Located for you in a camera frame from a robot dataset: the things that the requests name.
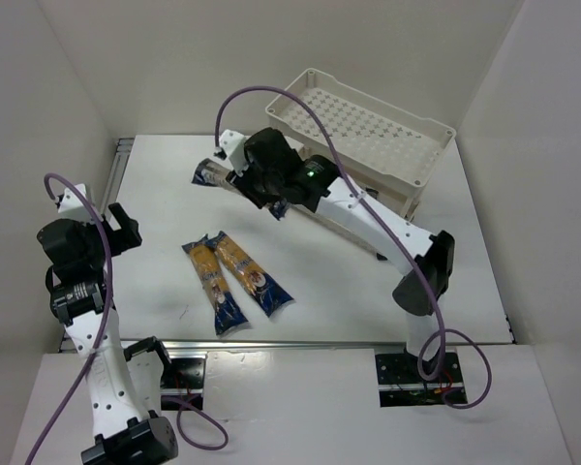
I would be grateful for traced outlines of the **spaghetti bag with white label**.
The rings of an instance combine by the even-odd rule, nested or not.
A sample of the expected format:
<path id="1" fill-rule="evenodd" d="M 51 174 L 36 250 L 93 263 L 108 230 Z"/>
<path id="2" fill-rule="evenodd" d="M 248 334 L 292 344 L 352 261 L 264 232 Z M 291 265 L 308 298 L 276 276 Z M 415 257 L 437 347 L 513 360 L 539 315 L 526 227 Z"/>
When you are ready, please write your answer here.
<path id="1" fill-rule="evenodd" d="M 234 185 L 228 182 L 227 177 L 231 173 L 231 170 L 223 167 L 221 164 L 205 158 L 197 164 L 191 183 L 198 186 L 221 188 L 247 199 L 245 194 L 241 193 Z M 291 205 L 287 201 L 280 199 L 264 202 L 250 200 L 250 202 L 259 209 L 267 209 L 278 221 L 282 220 L 291 208 Z"/>

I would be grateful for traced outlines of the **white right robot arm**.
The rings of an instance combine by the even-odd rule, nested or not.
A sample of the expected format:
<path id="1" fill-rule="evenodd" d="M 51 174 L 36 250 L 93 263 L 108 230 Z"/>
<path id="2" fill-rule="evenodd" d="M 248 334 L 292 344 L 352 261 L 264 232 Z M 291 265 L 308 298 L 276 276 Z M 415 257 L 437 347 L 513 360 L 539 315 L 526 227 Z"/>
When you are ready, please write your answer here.
<path id="1" fill-rule="evenodd" d="M 446 231 L 428 232 L 343 177 L 328 158 L 302 159 L 283 134 L 265 128 L 247 137 L 225 130 L 217 143 L 229 158 L 228 183 L 259 208 L 300 205 L 374 248 L 401 273 L 392 292 L 406 313 L 406 350 L 422 360 L 440 348 L 439 318 L 433 307 L 447 290 L 455 241 Z"/>

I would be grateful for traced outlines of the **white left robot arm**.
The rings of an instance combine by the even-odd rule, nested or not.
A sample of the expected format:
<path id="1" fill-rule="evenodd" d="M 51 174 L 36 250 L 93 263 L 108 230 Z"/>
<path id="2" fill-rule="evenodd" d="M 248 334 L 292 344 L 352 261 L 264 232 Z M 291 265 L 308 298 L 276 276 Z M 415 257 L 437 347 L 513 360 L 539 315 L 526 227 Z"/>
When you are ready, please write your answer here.
<path id="1" fill-rule="evenodd" d="M 37 234 L 51 261 L 46 273 L 50 310 L 87 364 L 94 444 L 85 464 L 164 464 L 178 454 L 161 414 L 160 383 L 170 362 L 155 337 L 123 348 L 119 319 L 107 296 L 105 250 L 96 226 L 57 219 Z"/>

